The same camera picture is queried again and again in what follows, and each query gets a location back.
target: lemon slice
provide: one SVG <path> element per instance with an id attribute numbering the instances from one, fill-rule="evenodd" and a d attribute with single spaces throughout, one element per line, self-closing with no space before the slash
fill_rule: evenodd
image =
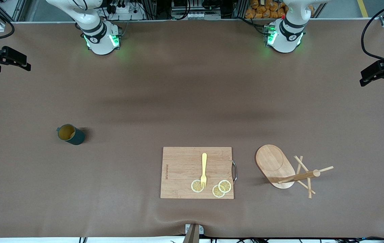
<path id="1" fill-rule="evenodd" d="M 204 190 L 204 188 L 201 187 L 201 180 L 193 181 L 190 188 L 192 188 L 192 191 L 194 192 L 202 192 L 202 190 Z"/>
<path id="2" fill-rule="evenodd" d="M 221 180 L 217 187 L 222 193 L 228 193 L 232 188 L 231 183 L 227 180 Z"/>
<path id="3" fill-rule="evenodd" d="M 223 197 L 225 194 L 219 190 L 219 185 L 213 186 L 213 195 L 217 198 Z"/>

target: yellow floor line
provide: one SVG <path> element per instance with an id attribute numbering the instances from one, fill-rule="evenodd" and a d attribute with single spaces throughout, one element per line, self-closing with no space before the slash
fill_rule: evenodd
<path id="1" fill-rule="evenodd" d="M 363 16 L 363 18 L 369 17 L 367 14 L 367 11 L 366 11 L 366 7 L 364 6 L 363 0 L 357 0 L 357 2 L 358 2 L 358 6 L 360 8 L 361 15 Z"/>

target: fork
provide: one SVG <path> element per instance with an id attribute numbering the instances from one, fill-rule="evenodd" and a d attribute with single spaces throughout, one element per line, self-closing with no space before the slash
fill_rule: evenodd
<path id="1" fill-rule="evenodd" d="M 202 153 L 202 175 L 201 175 L 201 187 L 205 188 L 207 184 L 207 177 L 205 176 L 205 167 L 207 166 L 207 154 Z"/>

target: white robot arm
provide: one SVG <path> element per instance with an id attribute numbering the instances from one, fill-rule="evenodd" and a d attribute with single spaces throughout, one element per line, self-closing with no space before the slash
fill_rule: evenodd
<path id="1" fill-rule="evenodd" d="M 294 51 L 300 44 L 304 27 L 312 14 L 309 5 L 329 1 L 331 0 L 283 0 L 289 11 L 285 18 L 270 23 L 274 28 L 269 31 L 269 36 L 264 37 L 267 45 L 282 53 Z"/>
<path id="2" fill-rule="evenodd" d="M 84 32 L 87 46 L 98 55 L 105 55 L 120 47 L 121 28 L 109 21 L 102 21 L 95 8 L 102 4 L 102 0 L 46 0 L 56 6 L 78 23 Z"/>

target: cup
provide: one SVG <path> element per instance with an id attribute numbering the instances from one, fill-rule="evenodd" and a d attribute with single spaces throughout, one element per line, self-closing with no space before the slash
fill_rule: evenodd
<path id="1" fill-rule="evenodd" d="M 72 124 L 65 124 L 57 128 L 58 137 L 73 145 L 80 145 L 85 140 L 85 134 Z"/>

